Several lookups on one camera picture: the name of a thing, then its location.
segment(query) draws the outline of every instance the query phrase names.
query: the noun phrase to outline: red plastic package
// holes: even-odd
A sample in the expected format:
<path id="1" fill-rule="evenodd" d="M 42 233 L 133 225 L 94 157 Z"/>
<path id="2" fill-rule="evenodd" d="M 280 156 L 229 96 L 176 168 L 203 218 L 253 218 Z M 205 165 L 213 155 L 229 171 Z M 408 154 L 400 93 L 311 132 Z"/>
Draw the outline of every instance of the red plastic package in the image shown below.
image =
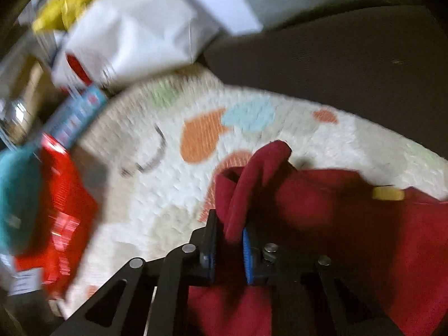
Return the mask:
<path id="1" fill-rule="evenodd" d="M 42 140 L 39 229 L 31 251 L 16 258 L 18 271 L 43 268 L 50 297 L 64 297 L 90 239 L 98 205 L 84 188 L 70 154 L 50 135 Z"/>

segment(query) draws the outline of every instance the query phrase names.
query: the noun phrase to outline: quilted mat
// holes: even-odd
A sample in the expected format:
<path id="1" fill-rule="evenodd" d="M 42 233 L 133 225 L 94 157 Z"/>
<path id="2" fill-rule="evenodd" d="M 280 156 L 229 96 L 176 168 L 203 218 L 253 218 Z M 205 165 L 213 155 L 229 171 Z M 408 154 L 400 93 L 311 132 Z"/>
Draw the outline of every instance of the quilted mat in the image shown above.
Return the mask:
<path id="1" fill-rule="evenodd" d="M 275 139 L 297 168 L 355 169 L 376 185 L 447 195 L 447 162 L 421 145 L 332 107 L 224 86 L 193 65 L 115 97 L 74 148 L 101 211 L 64 315 L 130 258 L 187 242 L 214 207 L 214 175 Z"/>

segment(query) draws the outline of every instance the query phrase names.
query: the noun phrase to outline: metal screw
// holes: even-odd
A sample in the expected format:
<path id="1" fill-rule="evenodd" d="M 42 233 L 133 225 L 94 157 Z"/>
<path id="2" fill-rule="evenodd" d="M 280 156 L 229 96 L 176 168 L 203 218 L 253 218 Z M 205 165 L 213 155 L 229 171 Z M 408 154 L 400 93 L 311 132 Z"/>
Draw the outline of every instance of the metal screw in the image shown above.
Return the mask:
<path id="1" fill-rule="evenodd" d="M 129 266 L 134 269 L 138 269 L 143 265 L 143 260 L 140 258 L 131 259 Z"/>
<path id="2" fill-rule="evenodd" d="M 193 253 L 195 250 L 196 246 L 194 246 L 193 244 L 185 244 L 184 246 L 182 246 L 182 251 L 186 254 Z"/>
<path id="3" fill-rule="evenodd" d="M 323 265 L 324 267 L 326 267 L 332 263 L 332 260 L 328 256 L 322 255 L 319 257 L 319 260 L 317 260 L 317 262 L 320 265 Z"/>
<path id="4" fill-rule="evenodd" d="M 279 246 L 277 244 L 274 244 L 273 242 L 268 242 L 265 246 L 264 249 L 268 252 L 268 253 L 275 253 L 278 249 Z"/>

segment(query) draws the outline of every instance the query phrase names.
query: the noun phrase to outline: white bag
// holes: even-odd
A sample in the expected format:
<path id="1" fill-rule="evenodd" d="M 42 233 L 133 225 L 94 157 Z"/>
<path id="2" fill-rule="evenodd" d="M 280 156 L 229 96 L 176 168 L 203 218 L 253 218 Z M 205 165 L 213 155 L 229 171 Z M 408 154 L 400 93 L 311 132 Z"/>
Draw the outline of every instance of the white bag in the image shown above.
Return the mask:
<path id="1" fill-rule="evenodd" d="M 85 87 L 69 66 L 69 54 L 96 84 L 122 88 L 193 63 L 218 30 L 186 0 L 95 0 L 58 53 L 53 83 Z"/>

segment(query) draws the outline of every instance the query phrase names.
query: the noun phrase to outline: light blue spot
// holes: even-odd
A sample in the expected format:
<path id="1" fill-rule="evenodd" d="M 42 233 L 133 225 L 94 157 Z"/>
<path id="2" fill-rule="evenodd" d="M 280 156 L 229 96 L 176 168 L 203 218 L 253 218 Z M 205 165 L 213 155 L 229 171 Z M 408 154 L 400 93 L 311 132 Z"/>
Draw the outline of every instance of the light blue spot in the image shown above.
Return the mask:
<path id="1" fill-rule="evenodd" d="M 262 131 L 274 121 L 275 110 L 268 98 L 238 103 L 221 117 L 224 126 L 238 126 L 244 131 Z"/>

